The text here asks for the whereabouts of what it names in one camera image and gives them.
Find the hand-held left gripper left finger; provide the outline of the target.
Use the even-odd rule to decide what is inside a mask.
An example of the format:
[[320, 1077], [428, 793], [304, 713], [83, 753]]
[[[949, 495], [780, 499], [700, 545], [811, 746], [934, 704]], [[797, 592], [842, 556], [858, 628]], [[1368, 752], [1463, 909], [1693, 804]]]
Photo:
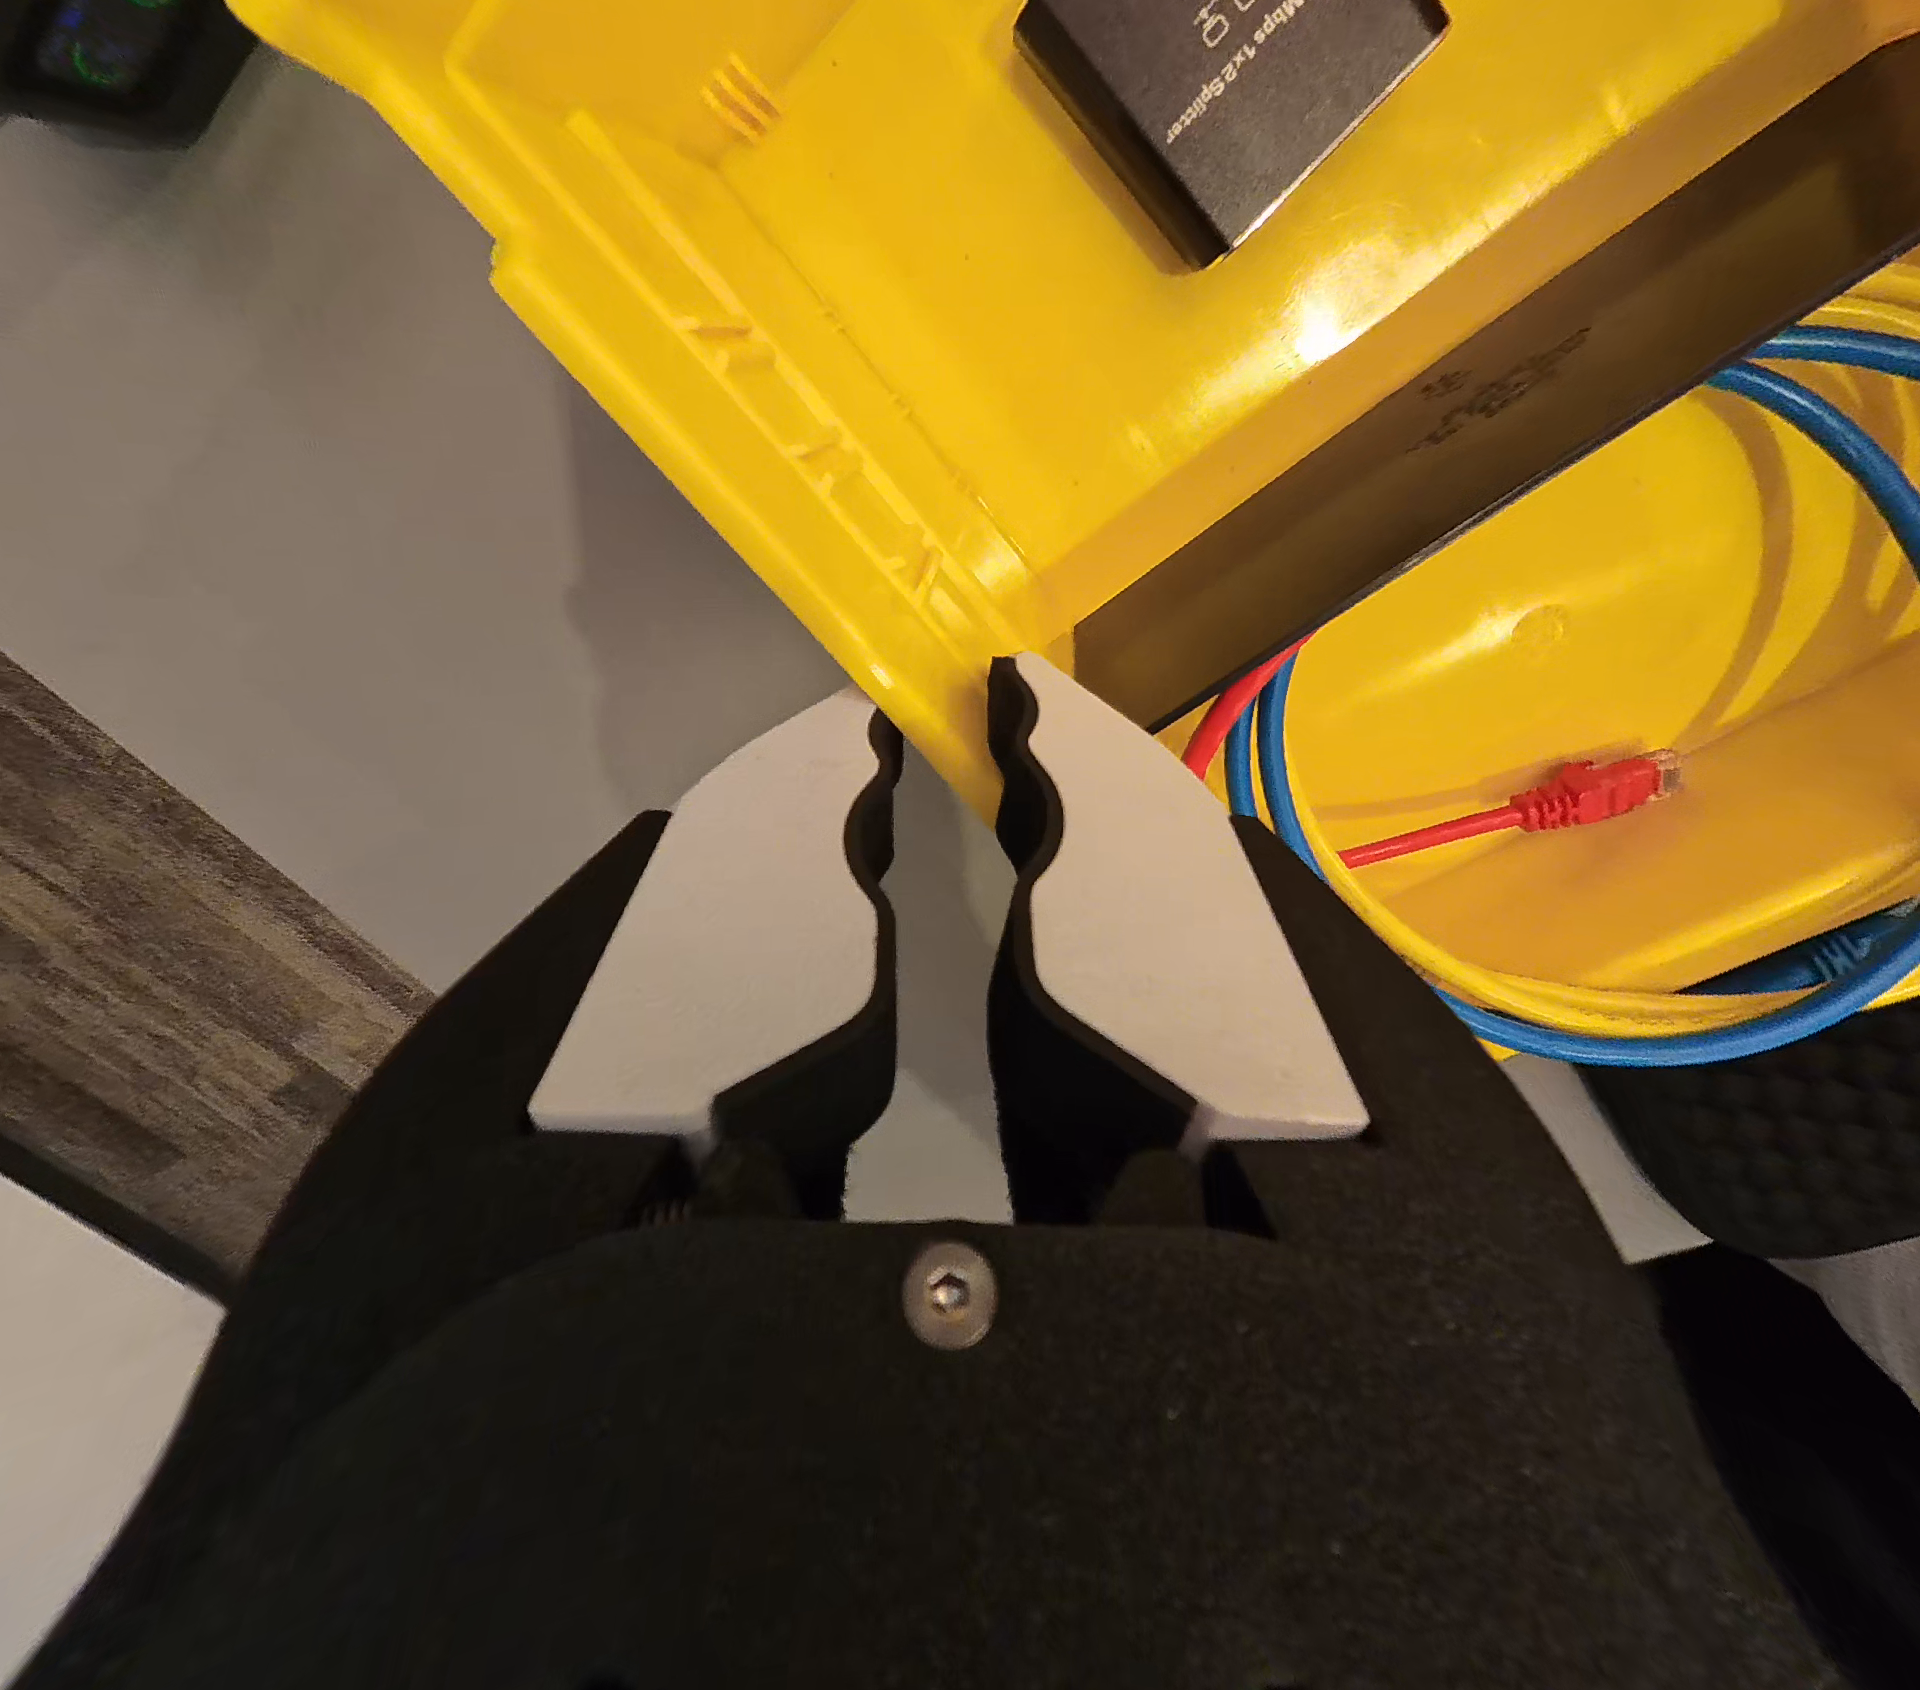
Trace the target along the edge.
[[651, 861], [531, 1095], [543, 1134], [746, 1139], [756, 1085], [877, 1028], [892, 1100], [892, 798], [900, 731], [839, 691], [707, 768]]

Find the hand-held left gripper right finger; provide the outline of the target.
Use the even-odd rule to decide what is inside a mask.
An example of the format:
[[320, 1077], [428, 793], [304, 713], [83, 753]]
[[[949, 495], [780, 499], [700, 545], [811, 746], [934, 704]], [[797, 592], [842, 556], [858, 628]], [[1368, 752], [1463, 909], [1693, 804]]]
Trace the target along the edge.
[[996, 1100], [1046, 1142], [1346, 1142], [1369, 1110], [1218, 793], [1039, 655], [990, 673], [1013, 896]]

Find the yellow plastic bin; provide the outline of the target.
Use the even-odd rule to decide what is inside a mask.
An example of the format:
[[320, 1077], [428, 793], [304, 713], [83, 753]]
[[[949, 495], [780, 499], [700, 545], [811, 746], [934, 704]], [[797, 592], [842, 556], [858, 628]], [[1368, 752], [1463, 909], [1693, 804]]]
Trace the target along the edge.
[[[362, 97], [493, 287], [917, 752], [992, 806], [1046, 650], [1808, 94], [1916, 0], [1439, 0], [1436, 51], [1185, 268], [1013, 48], [1025, 0], [228, 0]], [[1336, 882], [1476, 1001], [1668, 1001], [1916, 896], [1916, 575], [1804, 434], [1685, 387], [1311, 628], [1336, 858], [1558, 759], [1678, 806]]]

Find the black ethernet splitter box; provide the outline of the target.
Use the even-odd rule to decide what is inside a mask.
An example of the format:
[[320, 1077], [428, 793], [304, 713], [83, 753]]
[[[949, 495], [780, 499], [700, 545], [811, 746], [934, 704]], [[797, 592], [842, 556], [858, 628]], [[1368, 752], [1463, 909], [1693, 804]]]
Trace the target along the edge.
[[1439, 0], [1025, 0], [1013, 48], [1185, 268], [1212, 268], [1443, 41]]

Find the black bin divider plate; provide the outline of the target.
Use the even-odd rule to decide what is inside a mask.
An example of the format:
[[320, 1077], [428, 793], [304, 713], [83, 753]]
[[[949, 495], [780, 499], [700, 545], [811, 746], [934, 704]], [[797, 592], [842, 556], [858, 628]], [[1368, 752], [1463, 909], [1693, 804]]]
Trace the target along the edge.
[[1920, 233], [1920, 41], [1877, 48], [1218, 519], [1071, 632], [1165, 730], [1798, 325]]

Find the black mesh wrist pad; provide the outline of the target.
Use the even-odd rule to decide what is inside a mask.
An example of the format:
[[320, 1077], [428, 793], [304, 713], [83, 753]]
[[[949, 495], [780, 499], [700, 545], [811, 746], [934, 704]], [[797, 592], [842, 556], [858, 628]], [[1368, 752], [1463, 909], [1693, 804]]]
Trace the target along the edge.
[[1719, 1247], [1826, 1258], [1920, 1231], [1920, 1001], [1753, 1058], [1580, 1078], [1652, 1190]]

